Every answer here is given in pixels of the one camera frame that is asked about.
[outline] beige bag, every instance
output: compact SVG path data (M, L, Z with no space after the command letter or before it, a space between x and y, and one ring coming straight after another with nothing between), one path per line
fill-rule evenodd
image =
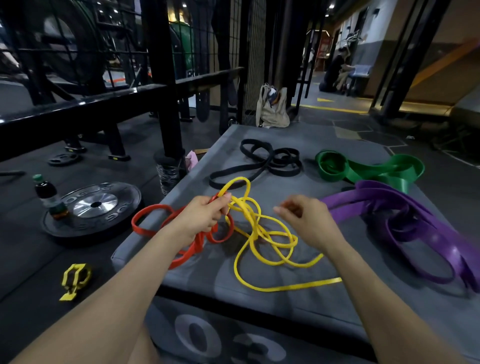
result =
M290 118L285 110L287 104L287 88L280 90L280 100L273 106L268 102L268 93L272 87L264 84L260 87L260 94L257 101L256 124L257 126L274 126L277 128L286 128L290 124Z

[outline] green resistance band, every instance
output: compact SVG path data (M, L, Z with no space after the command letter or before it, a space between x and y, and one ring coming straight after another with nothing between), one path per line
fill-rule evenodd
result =
M348 160L334 150L322 150L315 156L320 177L325 181L374 180L386 183L407 193L408 185L415 182L425 171L425 165L418 158L407 154L395 154L384 164L369 166Z

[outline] yellow resistance band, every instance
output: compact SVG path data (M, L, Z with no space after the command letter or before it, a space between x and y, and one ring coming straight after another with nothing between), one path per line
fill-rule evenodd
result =
M279 266L284 263L287 263L297 268L309 268L313 266L315 263L317 263L320 259L322 259L324 255L320 254L314 260L308 263L292 262L290 260L290 257L293 254L293 248L298 244L298 241L299 241L298 238L295 235L292 235L288 230L288 228L285 226L285 224L280 220L273 218L271 216L262 215L262 210L260 209L260 206L258 205L258 203L253 198L248 197L248 194L250 193L250 187L251 187L250 181L248 179L246 179L245 177L234 178L233 180L228 182L225 186L223 186L223 188L218 193L218 196L222 196L228 190L228 188L236 181L245 181L247 183L247 189L245 190L245 194L241 198L232 196L232 202L228 205L228 207L234 211L239 211L243 213L244 217L252 226L251 234L244 232L237 226L235 226L234 228L235 231L238 231L240 234L242 234L247 238L247 241L240 249L239 253L237 254L237 257L235 258L235 263L233 264L233 270L235 271L235 276L243 285L260 292L278 292L278 291L301 290L303 288L310 288L310 287L319 287L325 284L332 284L332 283L337 283L342 281L342 279L338 277L338 278L332 278L332 279L316 280L315 282L299 283L299 284L292 284L289 286L280 286L280 287L271 287L271 288L255 287L247 283L246 281L244 281L238 272L238 262L242 253L245 251L245 249L247 249L248 246L250 246L250 249L252 250L253 255L255 255L258 260L260 260L262 263L268 264L269 266ZM256 207L258 212L255 212L253 208L249 204L247 204L247 201L251 202ZM269 220L275 221L278 225L280 225L283 228L284 231L266 231L259 223L261 218L267 218ZM227 224L230 225L230 221L226 216L225 216L225 220ZM274 242L271 238L272 235L287 236L290 242L287 244ZM269 242L272 245L273 249L276 251L276 253L278 254L281 260L277 262L273 262L271 260L265 259L260 255L260 253L255 248L255 244L254 244L259 237L261 237L262 239L264 239L265 241ZM279 248L289 249L290 251L287 256L284 256Z

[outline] black gym floor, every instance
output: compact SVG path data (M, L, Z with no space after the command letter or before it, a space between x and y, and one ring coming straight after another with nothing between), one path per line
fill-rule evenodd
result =
M5 87L7 85L0 85L0 95L8 94L8 98L0 97L2 113L28 106L21 95L22 88L9 85L9 92L4 93L2 88ZM25 105L16 103L15 99ZM368 116L300 108L299 119L300 122L335 126L340 128L339 132L342 129L357 131L363 139L372 142L402 141L405 146L391 147L391 150L415 155L426 165L418 186L456 229L480 241L478 168L434 152L420 141L406 140L404 135L383 130ZM361 132L362 125L370 126L374 132ZM194 120L182 123L181 127L187 151L208 148L218 138L218 113L212 111L205 123ZM72 263L89 263L94 267L95 279L81 297L85 298L113 275L110 256L130 233L126 231L102 244L82 249L56 245L40 228L43 208L35 196L31 175L42 173L61 194L93 183L120 181L139 187L146 205L161 199L153 161L153 153L162 146L158 121L141 115L119 124L119 128L125 149L132 157L129 162L108 160L106 146L85 143L88 153L80 163L51 167L46 163L47 158L63 151L63 143L57 143L0 163L0 170L27 173L20 178L0 177L0 364L11 360L78 304L80 300L59 302L64 292L60 286L64 270Z

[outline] soda bottle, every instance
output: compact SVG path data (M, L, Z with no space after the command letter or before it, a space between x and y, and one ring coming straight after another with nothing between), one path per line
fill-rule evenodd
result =
M37 182L35 192L37 196L48 209L48 212L55 220L60 220L69 214L68 208L60 199L57 189L52 182L45 181L41 174L33 176L33 180Z

